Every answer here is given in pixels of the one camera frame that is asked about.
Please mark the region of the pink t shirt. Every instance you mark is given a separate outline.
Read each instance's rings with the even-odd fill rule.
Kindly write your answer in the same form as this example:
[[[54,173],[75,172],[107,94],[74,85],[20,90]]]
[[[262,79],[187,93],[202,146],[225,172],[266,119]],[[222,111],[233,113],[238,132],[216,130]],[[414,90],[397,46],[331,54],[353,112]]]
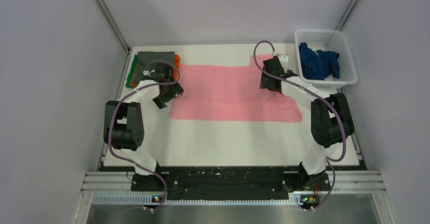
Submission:
[[[260,88],[259,66],[272,55],[251,57],[248,66],[187,65],[180,67],[182,95],[169,117],[175,120],[299,123],[296,100]]]

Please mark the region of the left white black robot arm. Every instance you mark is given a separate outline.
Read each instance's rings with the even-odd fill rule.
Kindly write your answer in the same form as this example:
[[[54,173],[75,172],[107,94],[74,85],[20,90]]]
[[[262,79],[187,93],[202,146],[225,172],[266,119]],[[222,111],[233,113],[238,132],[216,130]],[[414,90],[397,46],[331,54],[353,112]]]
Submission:
[[[143,110],[151,102],[159,109],[183,93],[176,65],[156,59],[142,71],[141,81],[119,100],[105,105],[103,138],[111,155],[128,162],[135,173],[144,176],[143,183],[150,190],[160,188],[165,180],[157,172],[158,162],[144,149],[145,126]]]

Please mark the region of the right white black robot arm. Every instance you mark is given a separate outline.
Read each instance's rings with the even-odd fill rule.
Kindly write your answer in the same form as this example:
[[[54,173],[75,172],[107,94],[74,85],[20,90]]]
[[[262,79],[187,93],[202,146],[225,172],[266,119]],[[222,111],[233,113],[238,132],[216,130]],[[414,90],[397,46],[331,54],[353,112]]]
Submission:
[[[289,96],[310,112],[310,149],[299,164],[298,185],[312,189],[325,173],[328,162],[346,156],[347,138],[354,132],[348,101],[343,93],[329,94],[285,71],[279,57],[263,61],[260,87]]]

